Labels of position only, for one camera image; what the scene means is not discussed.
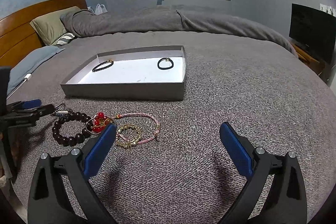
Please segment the light blue pillow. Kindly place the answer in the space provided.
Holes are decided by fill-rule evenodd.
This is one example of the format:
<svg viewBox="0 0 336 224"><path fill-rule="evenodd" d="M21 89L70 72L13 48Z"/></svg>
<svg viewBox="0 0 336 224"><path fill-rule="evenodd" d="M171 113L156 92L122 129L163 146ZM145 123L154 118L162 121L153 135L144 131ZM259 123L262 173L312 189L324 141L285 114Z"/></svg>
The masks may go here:
<svg viewBox="0 0 336 224"><path fill-rule="evenodd" d="M40 65L51 57L63 51L64 48L45 46L33 50L10 71L7 94L10 94L24 80L27 74L32 74Z"/></svg>

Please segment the wooden headboard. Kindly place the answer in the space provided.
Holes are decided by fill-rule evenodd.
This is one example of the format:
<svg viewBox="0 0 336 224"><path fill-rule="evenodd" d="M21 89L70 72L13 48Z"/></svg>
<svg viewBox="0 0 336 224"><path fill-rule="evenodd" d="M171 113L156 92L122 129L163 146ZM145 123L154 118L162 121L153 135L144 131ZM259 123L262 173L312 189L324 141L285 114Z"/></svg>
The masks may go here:
<svg viewBox="0 0 336 224"><path fill-rule="evenodd" d="M48 0L25 7L1 19L1 66L14 67L30 52L45 44L30 22L44 14L77 6L87 8L86 0Z"/></svg>

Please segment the striped pillow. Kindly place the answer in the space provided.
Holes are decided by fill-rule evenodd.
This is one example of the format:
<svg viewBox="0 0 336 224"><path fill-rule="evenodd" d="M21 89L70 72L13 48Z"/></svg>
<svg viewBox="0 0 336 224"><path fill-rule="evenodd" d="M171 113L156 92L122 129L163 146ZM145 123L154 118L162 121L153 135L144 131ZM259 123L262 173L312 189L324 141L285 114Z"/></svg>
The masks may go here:
<svg viewBox="0 0 336 224"><path fill-rule="evenodd" d="M60 36L58 39L55 40L55 42L53 43L53 46L64 46L68 43L70 43L73 39L75 39L76 36L71 33L71 32L67 32L66 34Z"/></svg>

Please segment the olive green pillow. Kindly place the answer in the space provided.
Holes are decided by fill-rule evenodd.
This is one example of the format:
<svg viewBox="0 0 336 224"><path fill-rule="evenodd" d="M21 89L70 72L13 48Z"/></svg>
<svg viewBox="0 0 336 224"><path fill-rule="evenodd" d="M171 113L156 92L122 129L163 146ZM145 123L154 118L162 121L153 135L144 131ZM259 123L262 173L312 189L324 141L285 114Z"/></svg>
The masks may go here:
<svg viewBox="0 0 336 224"><path fill-rule="evenodd" d="M56 39L68 32L60 20L60 17L69 12L77 12L79 10L77 6L73 6L68 9L50 12L33 19L30 22L30 26L35 30L45 45L53 46Z"/></svg>

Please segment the grey folded duvet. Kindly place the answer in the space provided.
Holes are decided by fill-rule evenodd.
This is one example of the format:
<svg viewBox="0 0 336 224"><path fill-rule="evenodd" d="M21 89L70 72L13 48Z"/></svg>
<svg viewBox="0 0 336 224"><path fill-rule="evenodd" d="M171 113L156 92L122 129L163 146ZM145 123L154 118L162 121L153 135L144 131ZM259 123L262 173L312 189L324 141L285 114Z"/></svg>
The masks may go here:
<svg viewBox="0 0 336 224"><path fill-rule="evenodd" d="M155 6L128 11L122 15L111 12L95 15L89 10L82 9L61 15L60 21L67 31L79 38L118 32L207 32L274 42L293 55L297 54L291 43L275 30L252 20L218 12Z"/></svg>

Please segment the white plastic bag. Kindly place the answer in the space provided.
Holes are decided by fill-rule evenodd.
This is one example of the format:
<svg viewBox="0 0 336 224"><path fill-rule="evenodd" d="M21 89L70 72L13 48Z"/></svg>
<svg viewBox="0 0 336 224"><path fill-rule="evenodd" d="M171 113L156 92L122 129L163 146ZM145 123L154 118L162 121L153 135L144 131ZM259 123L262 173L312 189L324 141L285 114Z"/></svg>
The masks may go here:
<svg viewBox="0 0 336 224"><path fill-rule="evenodd" d="M96 8L94 10L95 15L104 14L106 12L108 12L108 10L106 9L105 5L99 3L96 5Z"/></svg>

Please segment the grey shallow cardboard tray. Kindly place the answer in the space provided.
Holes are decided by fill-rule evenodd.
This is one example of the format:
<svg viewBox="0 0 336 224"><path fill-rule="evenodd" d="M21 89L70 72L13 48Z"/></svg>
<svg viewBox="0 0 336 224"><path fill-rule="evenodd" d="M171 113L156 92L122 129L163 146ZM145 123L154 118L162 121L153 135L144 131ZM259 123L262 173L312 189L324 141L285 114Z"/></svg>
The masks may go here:
<svg viewBox="0 0 336 224"><path fill-rule="evenodd" d="M67 97L181 101L186 82L183 46L153 46L98 53L60 84Z"/></svg>

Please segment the wooden tv stand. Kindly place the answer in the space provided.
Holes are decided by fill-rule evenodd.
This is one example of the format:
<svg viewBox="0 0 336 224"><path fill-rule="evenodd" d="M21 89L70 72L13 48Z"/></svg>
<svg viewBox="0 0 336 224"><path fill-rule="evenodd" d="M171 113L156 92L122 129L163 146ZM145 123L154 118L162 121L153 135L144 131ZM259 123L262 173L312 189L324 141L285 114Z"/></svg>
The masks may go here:
<svg viewBox="0 0 336 224"><path fill-rule="evenodd" d="M292 44L294 47L299 60L301 60L305 65L307 65L315 74L320 75L325 69L325 63L323 61L319 61L312 57L310 54Z"/></svg>

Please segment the black television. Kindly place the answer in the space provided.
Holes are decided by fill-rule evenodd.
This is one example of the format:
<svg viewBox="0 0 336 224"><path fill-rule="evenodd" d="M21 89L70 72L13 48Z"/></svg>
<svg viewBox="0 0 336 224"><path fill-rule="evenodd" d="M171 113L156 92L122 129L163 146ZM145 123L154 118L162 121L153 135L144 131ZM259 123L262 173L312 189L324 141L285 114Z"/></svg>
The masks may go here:
<svg viewBox="0 0 336 224"><path fill-rule="evenodd" d="M304 5L291 5L289 37L310 53L331 63L335 47L335 17Z"/></svg>

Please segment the white wall hooks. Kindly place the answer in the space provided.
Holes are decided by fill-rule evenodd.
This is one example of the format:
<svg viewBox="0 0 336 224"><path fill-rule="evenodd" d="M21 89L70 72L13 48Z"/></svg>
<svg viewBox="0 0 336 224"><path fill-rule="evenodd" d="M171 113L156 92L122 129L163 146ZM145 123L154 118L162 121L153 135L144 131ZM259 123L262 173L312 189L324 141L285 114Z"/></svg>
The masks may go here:
<svg viewBox="0 0 336 224"><path fill-rule="evenodd" d="M319 9L327 14L330 14L334 17L336 17L336 9L332 8L331 6L319 4Z"/></svg>

